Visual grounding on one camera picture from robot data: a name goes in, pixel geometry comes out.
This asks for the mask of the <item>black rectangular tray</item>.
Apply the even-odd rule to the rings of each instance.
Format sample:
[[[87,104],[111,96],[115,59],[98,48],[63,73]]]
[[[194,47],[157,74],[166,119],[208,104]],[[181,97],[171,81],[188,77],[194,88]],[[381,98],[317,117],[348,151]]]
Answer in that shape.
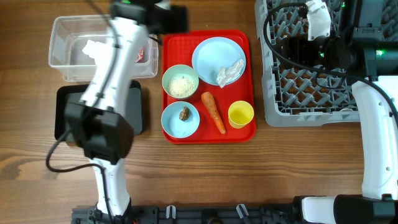
[[[64,111],[67,100],[70,96],[80,99],[87,89],[88,84],[63,86],[57,91],[57,102],[55,109],[55,129],[54,137],[56,140],[66,131]],[[130,84],[125,119],[134,128],[134,135],[138,136],[144,130],[144,117],[142,107],[141,84],[133,80]]]

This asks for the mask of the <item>clear plastic waste bin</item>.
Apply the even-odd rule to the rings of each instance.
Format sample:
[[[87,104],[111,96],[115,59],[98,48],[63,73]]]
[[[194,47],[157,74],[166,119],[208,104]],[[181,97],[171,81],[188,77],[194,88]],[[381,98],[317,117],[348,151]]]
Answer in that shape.
[[[142,43],[145,48],[144,61],[136,63],[137,56],[126,62],[130,79],[154,78],[158,72],[158,44],[151,35]],[[87,40],[105,44],[103,59],[98,64],[82,52]],[[114,55],[111,44],[114,32],[106,20],[99,15],[61,16],[54,20],[49,44],[49,65],[59,70],[68,82],[89,82],[98,68],[101,76],[108,74],[110,61]]]

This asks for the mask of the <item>red snack wrapper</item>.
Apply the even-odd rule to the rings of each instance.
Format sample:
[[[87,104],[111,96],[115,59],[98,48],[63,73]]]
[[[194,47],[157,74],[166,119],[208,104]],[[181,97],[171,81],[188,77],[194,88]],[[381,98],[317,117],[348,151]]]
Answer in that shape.
[[[135,60],[136,63],[142,63],[144,61],[144,56],[145,56],[145,48],[141,47],[141,49],[138,52],[137,58]]]

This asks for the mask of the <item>grey dishwasher rack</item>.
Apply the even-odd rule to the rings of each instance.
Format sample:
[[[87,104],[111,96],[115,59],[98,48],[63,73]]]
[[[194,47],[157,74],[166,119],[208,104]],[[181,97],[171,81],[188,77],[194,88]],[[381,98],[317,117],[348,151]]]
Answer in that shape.
[[[272,45],[289,37],[303,37],[314,42],[317,37],[330,37],[340,23],[338,1],[323,1],[316,9],[329,13],[322,21],[304,22],[299,10],[290,6],[277,11],[271,24],[264,21],[271,9],[284,1],[257,0],[255,16],[257,37],[262,49],[262,90],[265,118],[273,127],[322,126],[328,123],[358,122],[359,113],[351,85],[338,77],[315,74],[308,70],[287,68],[275,58],[266,44]]]

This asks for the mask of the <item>large light blue plate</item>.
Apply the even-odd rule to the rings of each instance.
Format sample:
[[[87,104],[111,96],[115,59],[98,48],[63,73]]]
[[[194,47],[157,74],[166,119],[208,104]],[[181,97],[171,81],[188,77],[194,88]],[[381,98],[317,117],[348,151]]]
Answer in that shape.
[[[245,62],[243,71],[236,80],[226,85],[242,76],[246,69],[246,55],[235,41],[226,37],[211,37],[201,42],[193,51],[192,67],[202,81],[218,86],[216,77],[220,68],[232,67],[239,59]]]

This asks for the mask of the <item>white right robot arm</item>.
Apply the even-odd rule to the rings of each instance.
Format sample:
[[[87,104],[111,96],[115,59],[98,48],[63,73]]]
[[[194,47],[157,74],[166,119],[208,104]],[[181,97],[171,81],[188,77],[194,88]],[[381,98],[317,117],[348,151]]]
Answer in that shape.
[[[301,200],[309,223],[397,222],[397,44],[384,38],[382,1],[342,1],[339,35],[330,35],[330,15],[321,1],[300,4],[308,39],[320,39],[321,54],[304,50],[290,63],[353,81],[363,141],[361,195],[308,196]]]

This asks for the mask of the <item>orange carrot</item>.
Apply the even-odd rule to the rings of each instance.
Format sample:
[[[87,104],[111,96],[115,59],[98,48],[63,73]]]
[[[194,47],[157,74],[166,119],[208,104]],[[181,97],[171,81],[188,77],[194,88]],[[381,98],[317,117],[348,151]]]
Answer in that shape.
[[[221,116],[218,112],[214,96],[209,91],[206,91],[201,95],[201,100],[202,100],[202,103],[205,105],[205,108],[208,110],[211,118],[215,122],[215,125],[218,128],[218,131],[221,134],[225,134],[226,129],[224,127]]]

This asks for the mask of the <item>green bowl with rice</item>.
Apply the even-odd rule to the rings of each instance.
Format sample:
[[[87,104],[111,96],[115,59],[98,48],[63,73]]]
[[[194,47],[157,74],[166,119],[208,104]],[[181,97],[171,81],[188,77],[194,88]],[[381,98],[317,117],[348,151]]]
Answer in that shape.
[[[199,77],[188,65],[174,65],[168,68],[162,77],[162,86],[166,94],[178,100],[191,97],[199,85]]]

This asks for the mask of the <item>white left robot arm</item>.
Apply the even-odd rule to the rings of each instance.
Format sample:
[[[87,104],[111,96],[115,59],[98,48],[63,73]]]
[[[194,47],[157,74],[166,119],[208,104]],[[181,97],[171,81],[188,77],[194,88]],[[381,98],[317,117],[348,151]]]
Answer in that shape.
[[[136,58],[151,34],[185,33],[189,22],[185,6],[166,1],[112,1],[105,21],[110,38],[98,54],[94,78],[78,101],[67,103],[65,120],[99,175],[96,208],[114,218],[130,205],[124,159],[134,130],[125,113]]]

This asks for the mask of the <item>white tissue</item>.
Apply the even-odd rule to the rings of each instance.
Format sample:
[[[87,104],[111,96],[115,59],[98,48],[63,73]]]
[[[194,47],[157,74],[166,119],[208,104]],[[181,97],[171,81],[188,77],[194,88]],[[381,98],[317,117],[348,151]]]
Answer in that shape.
[[[87,40],[86,45],[83,47],[82,52],[92,58],[95,65],[98,65],[103,59],[103,52],[105,44],[102,42],[95,42],[92,40]]]

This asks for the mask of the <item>clear plastic wrap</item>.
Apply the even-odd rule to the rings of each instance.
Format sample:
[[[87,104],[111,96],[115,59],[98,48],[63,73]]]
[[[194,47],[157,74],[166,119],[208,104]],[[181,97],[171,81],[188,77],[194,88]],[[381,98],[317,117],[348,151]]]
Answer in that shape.
[[[223,88],[227,83],[236,80],[243,71],[244,66],[244,60],[239,59],[232,67],[229,67],[227,69],[221,67],[216,77],[216,82],[218,86],[220,88]]]

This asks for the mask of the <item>small light blue bowl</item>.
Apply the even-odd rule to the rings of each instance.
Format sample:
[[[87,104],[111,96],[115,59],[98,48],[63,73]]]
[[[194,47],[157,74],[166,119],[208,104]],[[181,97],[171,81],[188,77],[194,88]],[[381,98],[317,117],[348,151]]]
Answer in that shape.
[[[180,119],[180,113],[188,108],[190,114],[187,120]],[[163,130],[173,138],[182,139],[194,134],[200,124],[198,110],[186,101],[176,101],[168,105],[161,117]]]

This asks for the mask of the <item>yellow plastic cup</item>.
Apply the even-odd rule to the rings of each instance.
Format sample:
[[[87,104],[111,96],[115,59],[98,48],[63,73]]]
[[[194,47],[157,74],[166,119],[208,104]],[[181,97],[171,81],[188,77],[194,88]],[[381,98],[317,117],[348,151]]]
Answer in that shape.
[[[235,129],[241,129],[254,118],[254,108],[247,101],[235,101],[228,109],[229,124]]]

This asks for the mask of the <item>brown food scrap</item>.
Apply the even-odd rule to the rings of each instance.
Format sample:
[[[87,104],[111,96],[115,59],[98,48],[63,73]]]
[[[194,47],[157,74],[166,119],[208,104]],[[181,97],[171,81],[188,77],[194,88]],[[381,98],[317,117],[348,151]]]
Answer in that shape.
[[[179,114],[179,119],[186,121],[190,117],[190,110],[188,107],[184,106],[183,110]]]

